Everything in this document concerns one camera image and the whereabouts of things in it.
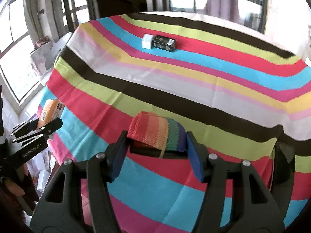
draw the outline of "yellow stripe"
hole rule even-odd
[[[140,111],[146,111],[176,120],[186,130],[192,131],[199,143],[213,148],[218,152],[240,159],[248,159],[250,161],[258,160],[264,156],[271,156],[276,142],[275,138],[264,143],[259,143],[158,108],[123,93],[83,79],[62,57],[58,59],[55,69],[75,88],[106,104],[112,105],[129,116],[134,117]],[[311,172],[311,156],[296,156],[296,171],[302,173]]]
[[[196,80],[200,80],[203,82],[211,83],[217,86],[225,87],[231,91],[237,92],[239,94],[245,95],[247,97],[251,97],[257,101],[260,101],[266,105],[272,106],[277,109],[283,109],[287,113],[297,113],[303,111],[307,108],[311,107],[311,92],[308,92],[304,95],[299,96],[298,98],[292,99],[288,102],[280,102],[275,100],[267,95],[264,95],[260,92],[257,92],[248,87],[242,86],[240,84],[210,75],[206,73],[202,73],[199,71],[195,71],[192,69],[174,66],[162,62],[151,61],[151,60],[143,60],[139,58],[131,57],[121,48],[112,44],[109,40],[107,40],[102,34],[100,34],[90,23],[84,23],[80,25],[80,28],[83,29],[97,44],[99,44],[102,48],[104,48],[107,52],[109,52],[113,57],[115,57],[118,61],[124,63],[131,63],[143,67],[148,68],[157,68],[162,71],[167,71],[174,74],[179,74],[182,76],[186,76],[189,78],[193,78]]]
[[[121,15],[126,21],[128,21],[132,25],[136,25],[145,29],[161,31],[169,34],[180,35],[183,37],[189,37],[197,40],[202,40],[204,42],[208,42],[211,44],[224,46],[226,48],[236,50],[239,52],[251,54],[262,59],[265,59],[269,62],[272,62],[277,65],[292,65],[295,64],[300,58],[296,55],[291,56],[290,58],[283,58],[273,52],[265,51],[260,48],[245,44],[243,42],[223,37],[220,35],[216,35],[213,33],[197,30],[197,29],[190,29],[186,27],[182,27],[179,25],[167,25],[164,23],[156,23],[150,21],[143,21],[143,20],[135,20],[127,15]]]

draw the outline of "finger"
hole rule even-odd
[[[9,190],[12,194],[16,196],[22,196],[25,194],[25,191],[9,178],[5,178],[3,184],[5,185],[7,190]]]
[[[23,165],[23,172],[24,172],[25,176],[28,176],[28,166],[27,166],[27,164]]]

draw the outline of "blue stripe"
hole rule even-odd
[[[207,55],[188,52],[184,50],[176,49],[173,53],[171,53],[158,48],[145,49],[142,48],[141,38],[125,31],[116,23],[114,23],[114,21],[110,18],[101,18],[98,19],[98,21],[113,35],[141,52],[209,67],[215,70],[238,76],[248,81],[252,81],[256,84],[276,91],[298,89],[311,80],[311,67],[304,68],[298,74],[289,77],[283,77],[266,74],[255,69],[240,66],[215,57],[210,57]]]
[[[40,105],[56,97],[46,88]],[[57,131],[77,161],[87,160],[108,144],[83,124],[69,109],[61,116],[63,127]],[[120,175],[108,184],[111,195],[140,214],[166,225],[191,232],[204,192],[162,177],[126,158]],[[291,201],[284,223],[288,226],[307,200]],[[225,199],[221,226],[229,222],[231,198]]]

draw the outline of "rainbow fabric roll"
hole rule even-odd
[[[162,151],[186,150],[184,127],[171,118],[159,117],[151,112],[142,111],[134,116],[128,138]]]

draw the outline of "white eraser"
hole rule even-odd
[[[153,35],[144,34],[144,37],[142,38],[142,48],[151,49],[152,39]]]

